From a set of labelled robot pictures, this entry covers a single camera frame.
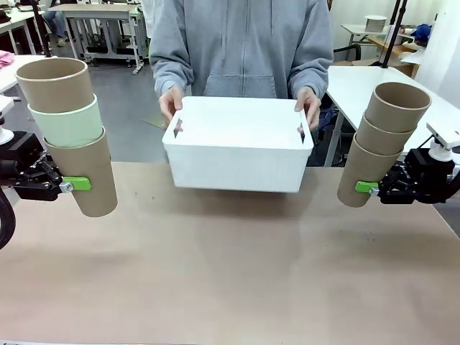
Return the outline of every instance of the white plastic box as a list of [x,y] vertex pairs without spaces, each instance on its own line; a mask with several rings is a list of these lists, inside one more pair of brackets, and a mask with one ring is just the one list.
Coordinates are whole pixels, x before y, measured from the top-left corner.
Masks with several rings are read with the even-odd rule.
[[297,193],[313,140],[294,108],[293,100],[185,97],[163,137],[174,184]]

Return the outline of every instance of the person's right hand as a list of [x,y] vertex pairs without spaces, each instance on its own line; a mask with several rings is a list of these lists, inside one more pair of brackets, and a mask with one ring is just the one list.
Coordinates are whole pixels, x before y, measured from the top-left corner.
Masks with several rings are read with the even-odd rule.
[[170,125],[177,110],[182,109],[184,93],[178,86],[173,86],[158,99],[160,109],[165,117],[165,129]]

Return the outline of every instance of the hoodie zipper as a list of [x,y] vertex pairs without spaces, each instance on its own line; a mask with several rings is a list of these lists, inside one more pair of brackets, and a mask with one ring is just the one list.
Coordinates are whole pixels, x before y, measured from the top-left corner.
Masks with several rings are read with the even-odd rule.
[[246,0],[246,31],[244,33],[244,43],[243,43],[243,53],[241,54],[241,59],[242,59],[242,62],[243,62],[243,66],[242,66],[242,71],[241,71],[241,74],[242,74],[242,78],[243,78],[243,82],[241,83],[241,97],[243,96],[243,92],[244,92],[244,74],[246,73],[246,66],[245,66],[245,60],[246,60],[246,46],[247,46],[247,32],[248,32],[248,28],[249,28],[249,0]]

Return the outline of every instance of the stacked cups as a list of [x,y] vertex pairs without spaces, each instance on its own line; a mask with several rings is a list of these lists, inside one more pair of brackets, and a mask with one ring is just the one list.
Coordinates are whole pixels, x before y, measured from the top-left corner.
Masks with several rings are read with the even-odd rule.
[[80,210],[90,217],[112,212],[118,203],[114,176],[88,66],[50,58],[22,66],[16,78],[61,173],[91,182],[91,190],[72,192]]
[[368,193],[355,191],[358,181],[379,183],[403,152],[405,143],[431,105],[430,96],[413,86],[377,86],[353,138],[337,196],[350,207],[362,207]]

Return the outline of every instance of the gray hoodie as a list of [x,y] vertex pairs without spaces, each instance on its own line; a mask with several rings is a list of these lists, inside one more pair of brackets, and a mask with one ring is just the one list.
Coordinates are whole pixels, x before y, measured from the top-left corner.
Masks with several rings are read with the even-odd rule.
[[150,63],[159,95],[322,98],[332,62],[326,0],[159,0]]

